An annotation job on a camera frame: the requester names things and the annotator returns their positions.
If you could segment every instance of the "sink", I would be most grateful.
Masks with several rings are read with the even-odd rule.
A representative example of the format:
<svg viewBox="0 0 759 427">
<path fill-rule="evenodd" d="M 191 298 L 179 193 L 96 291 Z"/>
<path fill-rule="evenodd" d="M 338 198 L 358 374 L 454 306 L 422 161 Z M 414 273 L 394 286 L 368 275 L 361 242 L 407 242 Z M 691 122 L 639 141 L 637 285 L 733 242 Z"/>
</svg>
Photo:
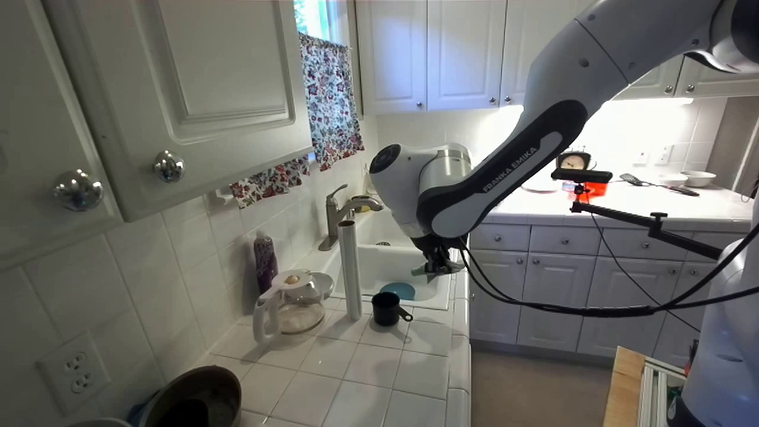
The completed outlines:
<svg viewBox="0 0 759 427">
<path fill-rule="evenodd" d="M 356 222 L 356 259 L 358 285 L 363 298 L 369 298 L 389 282 L 407 282 L 414 286 L 414 300 L 407 306 L 450 307 L 452 275 L 440 275 L 427 282 L 427 275 L 410 275 L 425 262 L 420 249 L 401 231 L 386 211 L 368 212 Z M 343 297 L 342 276 L 336 275 L 333 297 Z"/>
</svg>

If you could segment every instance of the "floral curtain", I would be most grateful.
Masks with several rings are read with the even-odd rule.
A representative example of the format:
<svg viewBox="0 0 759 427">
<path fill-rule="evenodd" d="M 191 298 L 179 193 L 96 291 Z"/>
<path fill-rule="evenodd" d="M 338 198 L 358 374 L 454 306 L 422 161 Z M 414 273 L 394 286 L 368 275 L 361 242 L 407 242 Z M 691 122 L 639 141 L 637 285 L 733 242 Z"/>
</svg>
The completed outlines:
<svg viewBox="0 0 759 427">
<path fill-rule="evenodd" d="M 238 206 L 284 193 L 303 182 L 313 169 L 363 151 L 350 87 L 350 55 L 343 45 L 301 34 L 305 106 L 313 151 L 229 185 Z"/>
</svg>

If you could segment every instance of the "white tile wall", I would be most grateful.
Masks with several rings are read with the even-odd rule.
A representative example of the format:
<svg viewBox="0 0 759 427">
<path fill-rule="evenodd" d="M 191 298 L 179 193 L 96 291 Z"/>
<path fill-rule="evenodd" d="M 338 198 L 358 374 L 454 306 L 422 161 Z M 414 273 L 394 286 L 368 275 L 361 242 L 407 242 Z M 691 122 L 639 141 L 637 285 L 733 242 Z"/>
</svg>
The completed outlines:
<svg viewBox="0 0 759 427">
<path fill-rule="evenodd" d="M 338 161 L 288 193 L 243 211 L 218 206 L 209 196 L 190 198 L 0 269 L 0 425 L 122 416 L 166 380 L 195 368 L 219 336 L 249 335 L 247 323 L 234 329 L 254 297 L 243 285 L 243 236 L 265 230 L 274 239 L 279 269 L 294 268 L 319 242 L 324 193 L 342 182 L 363 191 L 365 161 L 368 153 Z M 62 414 L 36 359 L 81 335 L 91 335 L 112 381 L 78 412 Z M 288 381 L 288 369 L 234 369 L 247 374 L 247 383 L 269 386 L 273 373 Z M 255 410 L 255 395 L 249 397 L 247 408 Z"/>
<path fill-rule="evenodd" d="M 610 101 L 586 126 L 572 150 L 587 150 L 598 169 L 633 163 L 662 169 L 705 169 L 725 109 L 725 99 L 675 104 L 662 99 Z M 521 106 L 435 113 L 377 115 L 378 144 L 438 147 L 459 141 L 484 159 L 516 126 Z"/>
</svg>

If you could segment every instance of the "kitchen faucet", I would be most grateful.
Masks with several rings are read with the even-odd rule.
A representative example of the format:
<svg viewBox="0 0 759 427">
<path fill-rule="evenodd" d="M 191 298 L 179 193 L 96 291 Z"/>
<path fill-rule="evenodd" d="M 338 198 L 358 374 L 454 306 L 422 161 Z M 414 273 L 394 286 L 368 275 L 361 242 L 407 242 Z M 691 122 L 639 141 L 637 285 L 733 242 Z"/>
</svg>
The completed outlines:
<svg viewBox="0 0 759 427">
<path fill-rule="evenodd" d="M 326 193 L 324 198 L 324 211 L 326 211 L 326 236 L 317 244 L 319 250 L 330 250 L 336 242 L 338 222 L 343 218 L 352 218 L 356 209 L 368 206 L 371 211 L 381 211 L 381 203 L 368 193 L 352 193 L 345 198 L 343 206 L 336 206 L 333 196 L 336 191 L 345 190 L 349 185 L 338 185 L 333 191 Z"/>
</svg>

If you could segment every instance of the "electrical outlet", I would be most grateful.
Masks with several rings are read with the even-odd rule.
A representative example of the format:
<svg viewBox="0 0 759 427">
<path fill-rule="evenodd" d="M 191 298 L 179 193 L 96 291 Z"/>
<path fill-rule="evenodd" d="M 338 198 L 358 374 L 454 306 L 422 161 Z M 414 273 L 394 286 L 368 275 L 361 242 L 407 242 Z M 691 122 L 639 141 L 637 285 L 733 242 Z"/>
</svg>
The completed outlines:
<svg viewBox="0 0 759 427">
<path fill-rule="evenodd" d="M 65 341 L 37 364 L 63 414 L 89 400 L 109 381 L 89 335 Z"/>
</svg>

